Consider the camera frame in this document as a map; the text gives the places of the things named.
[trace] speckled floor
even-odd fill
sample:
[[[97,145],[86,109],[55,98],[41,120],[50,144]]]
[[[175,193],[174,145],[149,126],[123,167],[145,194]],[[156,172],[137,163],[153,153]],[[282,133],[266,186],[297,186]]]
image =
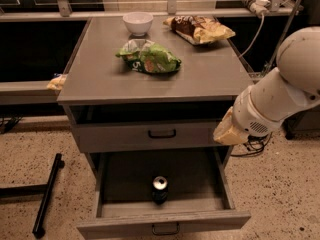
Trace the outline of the speckled floor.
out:
[[[315,133],[288,141],[278,131],[263,155],[230,158],[226,176],[236,208],[252,214],[241,230],[160,238],[320,239],[319,140],[320,133]],[[63,154],[65,167],[54,186],[43,239],[83,239],[76,224],[91,218],[95,179],[76,147],[66,117],[24,118],[11,132],[0,135],[0,187],[46,183],[58,152]],[[233,151],[240,152],[242,146]],[[40,198],[0,199],[0,239],[34,239]]]

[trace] white bowl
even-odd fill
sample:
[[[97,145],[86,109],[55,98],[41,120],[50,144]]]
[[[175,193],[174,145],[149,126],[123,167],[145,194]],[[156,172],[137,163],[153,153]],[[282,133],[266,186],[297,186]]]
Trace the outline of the white bowl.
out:
[[[150,29],[153,15],[147,12],[131,12],[123,16],[124,24],[135,36],[143,36]]]

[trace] drawer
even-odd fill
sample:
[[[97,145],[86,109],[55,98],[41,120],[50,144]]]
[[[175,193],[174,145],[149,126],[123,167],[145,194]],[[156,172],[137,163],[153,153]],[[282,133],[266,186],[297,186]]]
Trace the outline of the drawer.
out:
[[[77,225],[85,239],[240,229],[219,147],[100,155],[94,218]],[[163,204],[152,200],[156,176],[168,181]]]
[[[216,126],[214,120],[84,124],[72,127],[72,132],[80,152],[96,153],[214,146]]]

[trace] black drawer handle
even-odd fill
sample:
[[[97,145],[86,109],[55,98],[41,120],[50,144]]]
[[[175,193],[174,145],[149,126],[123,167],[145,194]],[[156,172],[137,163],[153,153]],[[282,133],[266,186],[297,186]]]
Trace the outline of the black drawer handle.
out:
[[[154,234],[155,236],[169,236],[169,235],[176,235],[180,232],[180,225],[179,223],[177,223],[177,228],[175,231],[172,232],[157,232],[156,231],[156,226],[154,224],[152,224],[152,234]]]
[[[156,135],[155,133],[152,133],[152,131],[149,130],[148,136],[151,139],[170,139],[170,138],[174,138],[177,136],[177,131],[176,131],[176,129],[173,129],[172,134],[170,134],[170,135],[160,135],[160,134]]]

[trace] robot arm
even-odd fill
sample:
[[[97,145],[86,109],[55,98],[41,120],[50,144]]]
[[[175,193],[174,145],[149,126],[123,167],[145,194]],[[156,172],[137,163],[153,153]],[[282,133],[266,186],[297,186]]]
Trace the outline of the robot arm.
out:
[[[235,100],[214,131],[223,145],[264,137],[291,115],[320,105],[320,27],[299,30],[279,47],[277,67]]]

